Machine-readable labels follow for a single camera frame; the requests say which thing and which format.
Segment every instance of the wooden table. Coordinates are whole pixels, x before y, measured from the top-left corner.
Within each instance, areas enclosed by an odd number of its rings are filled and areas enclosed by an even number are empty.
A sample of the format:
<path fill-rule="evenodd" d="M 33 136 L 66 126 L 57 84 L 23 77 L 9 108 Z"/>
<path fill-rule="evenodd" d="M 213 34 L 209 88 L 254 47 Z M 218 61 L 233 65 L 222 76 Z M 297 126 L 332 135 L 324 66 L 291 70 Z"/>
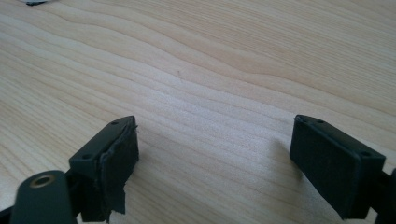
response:
<path fill-rule="evenodd" d="M 390 174 L 395 1 L 0 2 L 0 209 L 135 115 L 141 160 L 112 223 L 343 223 L 289 159 L 296 114 Z"/>

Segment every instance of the black object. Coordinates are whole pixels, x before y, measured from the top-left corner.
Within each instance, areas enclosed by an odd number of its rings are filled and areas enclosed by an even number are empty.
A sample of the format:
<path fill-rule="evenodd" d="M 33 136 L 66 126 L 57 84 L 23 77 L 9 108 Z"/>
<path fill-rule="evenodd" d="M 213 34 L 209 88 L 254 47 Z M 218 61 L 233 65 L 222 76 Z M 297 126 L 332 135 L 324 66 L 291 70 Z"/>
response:
<path fill-rule="evenodd" d="M 26 5 L 29 6 L 29 7 L 33 7 L 33 6 L 41 5 L 41 4 L 46 3 L 46 2 L 47 1 L 45 1 L 45 2 L 27 2 Z"/>
<path fill-rule="evenodd" d="M 373 207 L 375 223 L 396 223 L 396 169 L 382 172 L 382 154 L 321 119 L 297 115 L 290 158 L 342 219 L 366 218 Z"/>
<path fill-rule="evenodd" d="M 123 187 L 139 160 L 133 116 L 117 119 L 70 158 L 70 170 L 47 171 L 26 179 L 14 207 L 0 223 L 74 224 L 109 221 L 111 210 L 125 213 Z"/>

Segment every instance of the black plastic block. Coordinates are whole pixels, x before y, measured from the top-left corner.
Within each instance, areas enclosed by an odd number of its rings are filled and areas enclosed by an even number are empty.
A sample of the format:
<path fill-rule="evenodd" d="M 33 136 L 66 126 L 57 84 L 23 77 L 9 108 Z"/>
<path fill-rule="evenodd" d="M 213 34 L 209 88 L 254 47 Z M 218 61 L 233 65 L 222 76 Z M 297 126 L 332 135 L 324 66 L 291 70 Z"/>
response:
<path fill-rule="evenodd" d="M 290 158 L 341 218 L 365 218 L 385 156 L 329 123 L 297 115 Z"/>
<path fill-rule="evenodd" d="M 133 116 L 114 120 L 70 158 L 71 174 L 83 186 L 83 221 L 125 213 L 123 188 L 139 160 L 136 127 Z"/>

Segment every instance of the wood grain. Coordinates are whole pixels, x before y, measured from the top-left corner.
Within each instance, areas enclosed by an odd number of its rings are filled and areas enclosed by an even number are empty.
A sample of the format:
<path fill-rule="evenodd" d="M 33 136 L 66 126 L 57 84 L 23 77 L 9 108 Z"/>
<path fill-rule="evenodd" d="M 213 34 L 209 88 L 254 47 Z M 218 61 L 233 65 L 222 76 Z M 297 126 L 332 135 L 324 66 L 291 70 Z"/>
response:
<path fill-rule="evenodd" d="M 289 159 L 296 114 L 396 166 L 392 0 L 4 0 L 0 65 L 0 209 L 128 115 L 112 223 L 342 223 Z"/>

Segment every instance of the black plastic part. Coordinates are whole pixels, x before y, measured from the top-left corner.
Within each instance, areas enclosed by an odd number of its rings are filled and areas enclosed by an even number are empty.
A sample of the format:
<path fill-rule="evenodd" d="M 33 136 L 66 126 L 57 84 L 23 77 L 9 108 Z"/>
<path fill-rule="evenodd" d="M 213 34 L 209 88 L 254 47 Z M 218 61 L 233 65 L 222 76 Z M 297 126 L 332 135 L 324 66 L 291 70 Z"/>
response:
<path fill-rule="evenodd" d="M 108 221 L 111 210 L 125 213 L 123 187 L 139 160 L 136 127 L 133 116 L 114 120 L 70 158 L 70 174 L 84 195 L 83 221 Z"/>
<path fill-rule="evenodd" d="M 323 120 L 297 115 L 290 158 L 341 218 L 366 218 L 385 156 Z"/>
<path fill-rule="evenodd" d="M 33 6 L 41 5 L 41 4 L 46 3 L 46 2 L 47 1 L 45 1 L 45 2 L 27 2 L 26 5 L 29 6 L 29 7 L 33 7 Z"/>
<path fill-rule="evenodd" d="M 47 171 L 26 179 L 12 208 L 11 224 L 75 224 L 64 173 Z"/>

